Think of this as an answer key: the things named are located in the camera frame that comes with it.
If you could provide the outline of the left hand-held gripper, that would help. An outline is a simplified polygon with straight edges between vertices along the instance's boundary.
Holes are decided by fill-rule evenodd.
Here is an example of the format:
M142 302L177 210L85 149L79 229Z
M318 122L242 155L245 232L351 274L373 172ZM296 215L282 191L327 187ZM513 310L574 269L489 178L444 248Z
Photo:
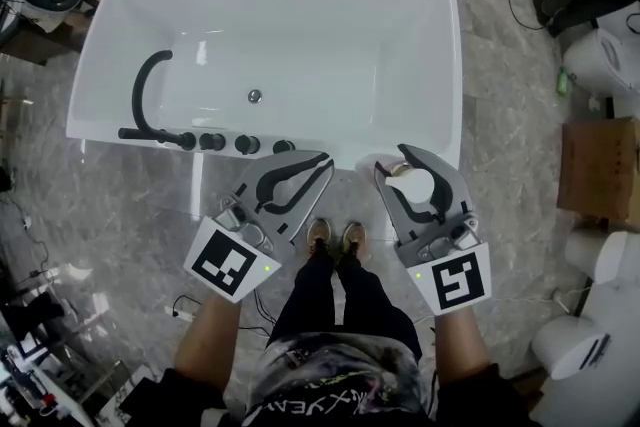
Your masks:
M281 182L312 170L286 202L274 201ZM206 216L184 270L232 303L240 302L291 257L291 242L334 174L326 152L289 150L254 160Z

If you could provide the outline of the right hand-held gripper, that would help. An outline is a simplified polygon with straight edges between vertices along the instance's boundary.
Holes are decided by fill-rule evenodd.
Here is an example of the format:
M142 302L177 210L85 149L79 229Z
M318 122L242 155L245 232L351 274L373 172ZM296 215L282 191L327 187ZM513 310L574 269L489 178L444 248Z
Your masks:
M490 298L489 245L478 235L464 177L430 151L408 144L398 149L405 161L390 168L377 162L374 181L401 242L396 254L410 279L435 316Z

